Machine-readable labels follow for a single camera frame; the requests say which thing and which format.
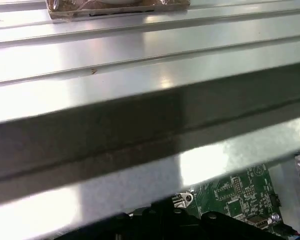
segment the plastic bag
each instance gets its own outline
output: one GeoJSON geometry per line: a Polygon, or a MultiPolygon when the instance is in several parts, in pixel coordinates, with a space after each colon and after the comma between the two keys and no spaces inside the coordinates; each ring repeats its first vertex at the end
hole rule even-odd
{"type": "Polygon", "coordinates": [[[52,19],[87,15],[110,15],[184,10],[190,0],[46,0],[52,19]]]}

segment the silver metal panel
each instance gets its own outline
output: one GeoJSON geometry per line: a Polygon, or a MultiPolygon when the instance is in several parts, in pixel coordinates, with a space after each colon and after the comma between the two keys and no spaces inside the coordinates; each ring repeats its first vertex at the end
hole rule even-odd
{"type": "MultiPolygon", "coordinates": [[[[125,209],[148,204],[189,185],[299,149],[300,118],[141,166],[24,197],[0,205],[0,240],[12,236],[15,240],[32,239],[54,231],[69,230],[125,209]]],[[[72,165],[69,167],[73,168],[73,174],[77,174],[77,164],[72,165]]],[[[61,168],[52,170],[50,174],[56,177],[62,175],[61,168]]],[[[0,183],[0,191],[21,190],[31,184],[27,177],[18,177],[0,183]]],[[[286,192],[295,191],[292,187],[286,192]]]]}
{"type": "Polygon", "coordinates": [[[284,223],[300,233],[300,175],[293,156],[269,168],[272,185],[281,201],[280,211],[284,223]]]}
{"type": "Polygon", "coordinates": [[[27,5],[27,4],[31,4],[31,3],[42,3],[44,2],[44,0],[0,0],[0,4],[22,4],[22,5],[27,5]]]}
{"type": "MultiPolygon", "coordinates": [[[[18,36],[19,31],[3,34],[5,40],[18,36]]],[[[42,44],[29,42],[29,45],[0,48],[0,82],[296,36],[300,36],[300,15],[138,33],[119,32],[115,36],[94,35],[93,39],[84,40],[77,37],[73,41],[49,41],[49,44],[42,39],[42,44]]]]}
{"type": "MultiPolygon", "coordinates": [[[[290,78],[292,70],[285,68],[281,91],[268,72],[260,76],[271,84],[257,93],[258,76],[227,78],[233,85],[220,80],[300,63],[300,0],[226,2],[231,6],[196,0],[187,12],[74,21],[50,20],[43,1],[0,2],[0,239],[72,229],[300,149],[300,65],[290,78]],[[290,87],[291,79],[299,84],[290,87]],[[192,94],[205,83],[197,88],[203,98],[192,94]],[[185,86],[193,88],[174,97],[172,91],[185,86]],[[113,120],[107,109],[91,106],[110,108],[128,97],[159,98],[168,91],[172,100],[165,101],[165,112],[177,105],[175,116],[182,118],[182,126],[164,135],[175,135],[174,145],[164,145],[174,151],[133,162],[124,154],[128,147],[121,151],[124,146],[116,143],[129,137],[135,157],[146,159],[140,149],[151,136],[162,138],[161,128],[140,136],[114,124],[107,132],[113,120]],[[79,107],[91,116],[80,115],[79,107]],[[276,118],[290,121],[278,124],[276,118]],[[116,154],[95,150],[100,139],[116,154]]],[[[155,104],[135,99],[130,109],[155,111],[155,104]]],[[[149,129],[139,124],[142,116],[123,115],[134,129],[149,129]]]]}
{"type": "MultiPolygon", "coordinates": [[[[300,41],[225,51],[222,57],[220,52],[212,52],[200,56],[189,55],[186,59],[177,57],[176,60],[157,64],[144,63],[138,66],[132,63],[135,67],[118,66],[114,67],[115,71],[104,68],[96,75],[91,75],[89,68],[85,70],[90,73],[89,76],[77,78],[51,76],[49,79],[2,85],[0,122],[297,62],[300,62],[300,41]],[[13,96],[14,101],[6,96],[13,96]]],[[[191,118],[193,112],[189,114],[185,117],[191,118]]]]}

